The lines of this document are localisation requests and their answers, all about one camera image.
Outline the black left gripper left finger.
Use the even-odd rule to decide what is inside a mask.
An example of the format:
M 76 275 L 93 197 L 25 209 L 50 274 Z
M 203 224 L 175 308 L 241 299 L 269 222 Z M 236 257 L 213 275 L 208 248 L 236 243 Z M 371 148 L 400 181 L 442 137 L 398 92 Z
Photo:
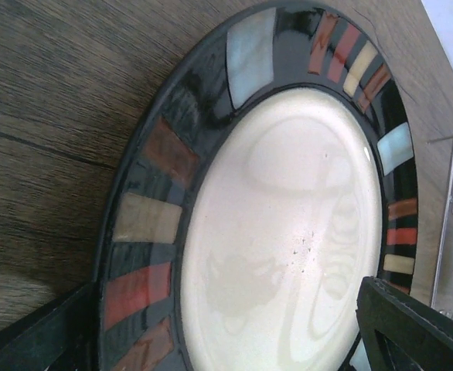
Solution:
M 0 370 L 90 370 L 94 286 L 82 284 L 0 331 Z

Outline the dark multicolour rimmed plate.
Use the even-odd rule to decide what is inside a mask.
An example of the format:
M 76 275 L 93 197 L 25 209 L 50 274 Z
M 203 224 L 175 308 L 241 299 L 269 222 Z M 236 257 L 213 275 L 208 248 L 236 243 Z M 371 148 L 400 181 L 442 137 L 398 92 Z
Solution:
M 100 242 L 99 370 L 368 370 L 361 280 L 409 292 L 417 173 L 398 87 L 343 14 L 276 1 L 179 64 Z

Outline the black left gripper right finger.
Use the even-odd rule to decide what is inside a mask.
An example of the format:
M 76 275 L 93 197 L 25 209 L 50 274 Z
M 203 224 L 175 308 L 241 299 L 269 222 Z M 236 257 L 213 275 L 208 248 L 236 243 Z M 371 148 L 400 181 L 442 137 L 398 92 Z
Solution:
M 453 370 L 453 320 L 365 277 L 356 317 L 372 370 Z

